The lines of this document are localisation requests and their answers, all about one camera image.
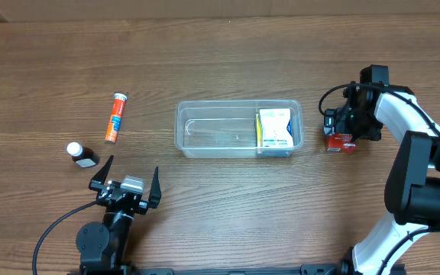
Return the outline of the dark medicine bottle white cap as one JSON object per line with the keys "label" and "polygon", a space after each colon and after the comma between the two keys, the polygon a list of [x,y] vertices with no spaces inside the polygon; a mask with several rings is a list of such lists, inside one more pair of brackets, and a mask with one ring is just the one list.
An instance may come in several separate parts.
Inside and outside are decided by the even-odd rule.
{"label": "dark medicine bottle white cap", "polygon": [[72,157],[73,162],[82,168],[94,167],[99,163],[99,156],[93,150],[77,142],[69,143],[66,152]]}

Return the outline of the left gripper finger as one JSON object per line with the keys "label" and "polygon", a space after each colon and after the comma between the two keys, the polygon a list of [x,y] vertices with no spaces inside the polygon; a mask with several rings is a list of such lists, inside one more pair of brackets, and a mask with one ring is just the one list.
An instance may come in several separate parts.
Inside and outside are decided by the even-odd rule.
{"label": "left gripper finger", "polygon": [[154,170],[154,176],[150,186],[148,207],[152,209],[156,209],[160,204],[161,197],[162,197],[162,192],[160,189],[160,182],[159,182],[159,168],[156,167]]}
{"label": "left gripper finger", "polygon": [[112,166],[112,161],[114,160],[114,156],[111,155],[106,161],[105,165],[91,178],[91,184],[104,184],[105,180],[108,176],[108,172]]}

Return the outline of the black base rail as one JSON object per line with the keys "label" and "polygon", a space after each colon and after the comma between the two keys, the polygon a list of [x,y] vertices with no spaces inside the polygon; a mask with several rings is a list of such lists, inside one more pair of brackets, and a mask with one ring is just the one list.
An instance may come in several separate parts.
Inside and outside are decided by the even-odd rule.
{"label": "black base rail", "polygon": [[[109,274],[99,271],[97,274]],[[350,274],[342,272],[338,264],[303,264],[300,267],[288,268],[248,268],[248,269],[209,269],[209,270],[172,270],[172,269],[137,269],[112,270],[110,274],[133,275],[336,275]]]}

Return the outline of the blue medicine box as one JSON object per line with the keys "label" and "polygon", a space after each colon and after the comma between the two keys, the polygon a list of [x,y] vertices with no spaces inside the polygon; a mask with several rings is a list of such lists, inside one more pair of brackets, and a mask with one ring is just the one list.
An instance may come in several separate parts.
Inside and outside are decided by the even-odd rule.
{"label": "blue medicine box", "polygon": [[262,127],[260,123],[260,114],[257,113],[255,117],[255,128],[256,128],[256,140],[257,140],[257,153],[262,154]]}

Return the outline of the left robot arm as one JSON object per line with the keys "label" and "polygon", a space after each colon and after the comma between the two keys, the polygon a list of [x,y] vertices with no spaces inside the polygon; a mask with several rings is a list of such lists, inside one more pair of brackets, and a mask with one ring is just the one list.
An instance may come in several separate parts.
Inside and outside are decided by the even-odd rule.
{"label": "left robot arm", "polygon": [[136,214],[157,208],[162,196],[158,169],[154,170],[146,200],[142,199],[141,178],[125,176],[121,182],[107,181],[113,158],[110,156],[89,182],[89,189],[97,192],[95,204],[105,207],[105,213],[101,222],[90,222],[77,233],[81,274],[139,274],[133,264],[124,261],[131,226]]}

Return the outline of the white medicine box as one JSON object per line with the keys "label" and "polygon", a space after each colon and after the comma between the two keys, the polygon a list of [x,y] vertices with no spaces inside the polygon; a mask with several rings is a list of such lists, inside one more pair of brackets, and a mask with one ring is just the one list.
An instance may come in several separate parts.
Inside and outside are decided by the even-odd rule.
{"label": "white medicine box", "polygon": [[264,108],[258,112],[261,147],[293,146],[291,112],[289,108]]}

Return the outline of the orange effervescent tablet tube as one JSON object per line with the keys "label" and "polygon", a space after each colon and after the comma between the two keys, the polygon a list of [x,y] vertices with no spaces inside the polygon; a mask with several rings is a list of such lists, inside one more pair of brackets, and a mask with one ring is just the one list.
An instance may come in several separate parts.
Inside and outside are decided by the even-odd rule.
{"label": "orange effervescent tablet tube", "polygon": [[114,104],[105,134],[105,142],[112,144],[116,143],[127,100],[128,97],[123,93],[116,92],[114,94]]}

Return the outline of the red medicine box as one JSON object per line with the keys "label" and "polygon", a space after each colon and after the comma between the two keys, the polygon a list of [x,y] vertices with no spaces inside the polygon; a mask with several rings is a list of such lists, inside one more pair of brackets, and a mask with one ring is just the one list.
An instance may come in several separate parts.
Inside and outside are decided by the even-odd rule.
{"label": "red medicine box", "polygon": [[352,141],[351,134],[332,134],[325,136],[326,151],[351,153],[355,148],[356,143]]}

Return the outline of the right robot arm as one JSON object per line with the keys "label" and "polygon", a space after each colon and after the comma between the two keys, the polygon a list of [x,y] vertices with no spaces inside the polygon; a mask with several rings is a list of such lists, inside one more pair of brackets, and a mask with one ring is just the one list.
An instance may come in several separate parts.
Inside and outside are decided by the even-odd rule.
{"label": "right robot arm", "polygon": [[359,82],[340,85],[342,107],[323,111],[325,149],[352,152],[387,128],[399,145],[385,184],[386,212],[350,248],[333,274],[404,274],[399,258],[421,237],[440,232],[440,126],[407,86],[390,84],[389,69],[370,65]]}

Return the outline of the clear plastic container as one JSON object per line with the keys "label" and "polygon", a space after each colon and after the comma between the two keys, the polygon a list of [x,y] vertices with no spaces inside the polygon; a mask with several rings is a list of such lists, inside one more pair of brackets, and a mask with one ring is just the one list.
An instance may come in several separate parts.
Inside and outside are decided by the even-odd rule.
{"label": "clear plastic container", "polygon": [[[255,117],[264,108],[290,109],[292,147],[262,147],[257,153]],[[288,157],[303,142],[302,108],[293,99],[196,100],[176,107],[175,145],[186,157]]]}

